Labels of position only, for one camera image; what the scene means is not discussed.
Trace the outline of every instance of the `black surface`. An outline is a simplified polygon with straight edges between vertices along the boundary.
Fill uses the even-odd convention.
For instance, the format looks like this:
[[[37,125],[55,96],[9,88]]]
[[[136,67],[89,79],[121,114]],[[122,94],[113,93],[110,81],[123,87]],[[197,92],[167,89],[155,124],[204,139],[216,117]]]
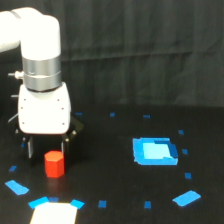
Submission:
[[[224,110],[212,108],[111,107],[79,108],[85,129],[72,145],[69,169],[59,179],[48,179],[43,155],[60,149],[57,137],[38,137],[35,162],[20,157],[19,145],[6,118],[1,119],[1,223],[28,224],[33,210],[28,202],[43,196],[85,202],[77,224],[85,223],[223,223]],[[143,119],[150,114],[150,119]],[[169,137],[179,153],[177,166],[141,166],[134,162],[132,138]],[[189,155],[183,155],[182,149]],[[8,170],[17,165],[15,172]],[[185,179],[192,173],[192,180]],[[30,191],[15,195],[5,182],[16,180]],[[172,199],[194,190],[202,198],[184,208]],[[99,209],[98,201],[107,200]],[[144,209],[151,201],[152,209]]]

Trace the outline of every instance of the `blue tape marker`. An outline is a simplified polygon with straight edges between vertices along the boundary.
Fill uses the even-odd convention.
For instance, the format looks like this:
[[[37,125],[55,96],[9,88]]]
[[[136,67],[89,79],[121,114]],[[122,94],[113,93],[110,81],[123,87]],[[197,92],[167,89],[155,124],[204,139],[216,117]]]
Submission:
[[[182,149],[182,153],[183,153],[184,155],[188,155],[188,151],[187,151],[187,149]]]
[[[134,162],[140,165],[177,165],[177,158],[163,158],[163,159],[145,159],[143,144],[155,143],[155,141],[170,141],[169,138],[140,138],[133,139]]]
[[[184,131],[183,130],[179,130],[179,134],[180,135],[184,135]]]
[[[12,167],[9,169],[9,171],[10,171],[10,172],[13,172],[13,171],[15,171],[16,168],[17,168],[17,166],[12,166]]]
[[[49,202],[58,202],[59,198],[49,197],[48,200],[49,200]]]
[[[76,112],[75,115],[80,116],[82,115],[82,112]]]
[[[143,118],[150,118],[150,115],[143,115]]]
[[[190,204],[191,202],[201,198],[201,195],[194,191],[188,191],[177,198],[174,198],[173,201],[176,202],[179,206],[183,207]]]
[[[191,173],[185,173],[185,178],[186,179],[191,179]]]
[[[145,206],[144,208],[150,209],[151,208],[151,202],[150,201],[145,201]]]
[[[44,204],[46,202],[49,202],[48,198],[47,197],[43,197],[43,198],[39,198],[35,201],[31,201],[29,202],[29,206],[34,209],[36,208],[38,205],[41,205],[41,204]]]
[[[17,195],[26,194],[29,189],[26,187],[23,187],[22,185],[18,184],[16,181],[11,180],[5,183],[7,187],[9,187],[14,193]]]
[[[106,201],[99,201],[98,207],[99,208],[106,208],[107,207],[107,202]]]
[[[77,201],[77,200],[72,200],[71,205],[73,205],[74,207],[80,209],[82,208],[82,206],[84,205],[84,202],[81,201]]]

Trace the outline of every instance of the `light blue square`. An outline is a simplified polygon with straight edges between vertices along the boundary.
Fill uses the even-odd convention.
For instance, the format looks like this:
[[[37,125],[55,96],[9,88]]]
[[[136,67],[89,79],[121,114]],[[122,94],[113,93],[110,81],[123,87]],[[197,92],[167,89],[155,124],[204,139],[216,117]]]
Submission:
[[[172,158],[167,144],[143,143],[145,159]]]

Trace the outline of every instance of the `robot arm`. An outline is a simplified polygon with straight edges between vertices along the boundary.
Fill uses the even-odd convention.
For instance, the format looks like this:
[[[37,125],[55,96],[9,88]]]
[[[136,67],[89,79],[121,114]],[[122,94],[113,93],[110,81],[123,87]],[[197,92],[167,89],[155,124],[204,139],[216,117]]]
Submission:
[[[23,78],[27,89],[44,92],[61,86],[60,26],[56,18],[33,8],[0,13],[0,52],[21,45]]]

